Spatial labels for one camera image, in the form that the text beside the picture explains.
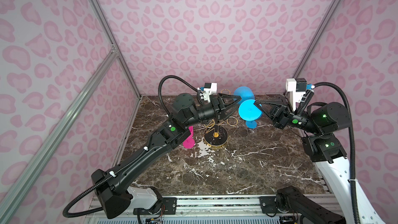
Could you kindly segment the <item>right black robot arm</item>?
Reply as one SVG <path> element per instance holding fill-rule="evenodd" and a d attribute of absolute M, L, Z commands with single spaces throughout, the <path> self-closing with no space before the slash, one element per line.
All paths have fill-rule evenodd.
<path fill-rule="evenodd" d="M 382 224 L 382 218 L 371 205 L 359 184 L 354 191 L 351 183 L 352 160 L 334 135 L 335 131 L 352 126 L 347 108 L 338 102 L 316 103 L 313 112 L 295 114 L 284 97 L 276 100 L 256 100 L 255 106 L 279 129 L 286 126 L 309 132 L 302 138 L 305 153 L 321 173 L 342 209 L 342 215 L 303 196 L 292 186 L 278 190 L 276 204 L 282 209 L 301 213 L 314 224 Z"/>

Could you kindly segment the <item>blue wine glass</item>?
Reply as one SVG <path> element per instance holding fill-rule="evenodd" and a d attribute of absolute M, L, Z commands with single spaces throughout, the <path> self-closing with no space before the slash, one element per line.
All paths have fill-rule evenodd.
<path fill-rule="evenodd" d="M 262 112 L 255 106 L 255 95 L 248 87 L 242 86 L 234 91 L 235 96 L 240 96 L 238 114 L 245 121 L 255 121 L 262 116 Z"/>
<path fill-rule="evenodd" d="M 255 120 L 247 120 L 246 126 L 250 129 L 255 129 L 258 126 L 258 124 Z"/>

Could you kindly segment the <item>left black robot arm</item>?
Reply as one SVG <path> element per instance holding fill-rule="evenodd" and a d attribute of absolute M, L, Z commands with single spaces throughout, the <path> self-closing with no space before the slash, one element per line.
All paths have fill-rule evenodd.
<path fill-rule="evenodd" d="M 131 184 L 154 162 L 182 144 L 191 135 L 190 127 L 228 119 L 238 110 L 240 101 L 240 96 L 220 93 L 211 95 L 209 103 L 197 106 L 192 95 L 178 95 L 168 119 L 149 135 L 146 145 L 103 173 L 109 180 L 95 193 L 106 217 L 116 218 L 130 207 L 156 214 L 163 203 L 159 191 L 154 187 L 133 188 Z"/>

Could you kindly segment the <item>pink plastic wine glass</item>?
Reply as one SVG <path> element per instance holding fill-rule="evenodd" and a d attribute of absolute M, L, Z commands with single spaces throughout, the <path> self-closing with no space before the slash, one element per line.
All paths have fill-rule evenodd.
<path fill-rule="evenodd" d="M 192 149 L 195 146 L 195 140 L 193 139 L 193 135 L 194 135 L 193 126 L 189 127 L 189 131 L 190 131 L 190 135 L 182 143 L 183 147 L 186 148 L 186 149 Z"/>

